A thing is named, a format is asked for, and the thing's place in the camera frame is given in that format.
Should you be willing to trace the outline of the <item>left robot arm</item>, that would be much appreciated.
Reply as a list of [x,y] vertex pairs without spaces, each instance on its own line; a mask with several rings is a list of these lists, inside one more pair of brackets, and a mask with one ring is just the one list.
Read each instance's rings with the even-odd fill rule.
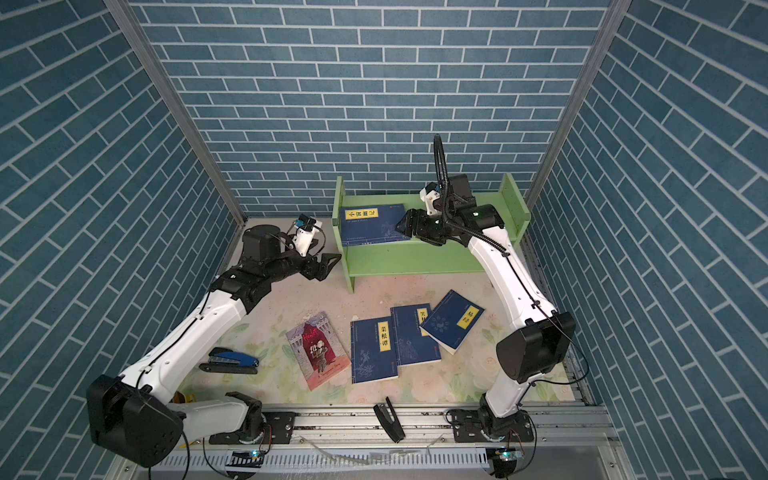
[[86,391],[92,442],[151,468],[183,443],[228,434],[237,442],[264,436],[262,404],[238,392],[219,400],[173,405],[186,376],[243,320],[273,284],[300,274],[323,281],[340,261],[325,252],[319,220],[300,216],[284,232],[262,224],[244,231],[238,262],[219,275],[199,305],[157,346],[119,375],[101,375]]

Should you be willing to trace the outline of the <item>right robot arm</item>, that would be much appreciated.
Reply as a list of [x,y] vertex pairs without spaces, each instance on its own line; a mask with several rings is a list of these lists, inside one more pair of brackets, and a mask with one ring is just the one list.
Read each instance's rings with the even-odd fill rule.
[[500,372],[481,397],[477,424],[491,440],[533,437],[533,423],[522,412],[531,387],[563,361],[575,321],[546,299],[514,250],[504,221],[491,204],[475,198],[465,175],[448,172],[439,135],[433,138],[436,181],[420,193],[422,209],[408,210],[396,229],[440,247],[455,241],[469,250],[499,295],[511,327],[496,345]]

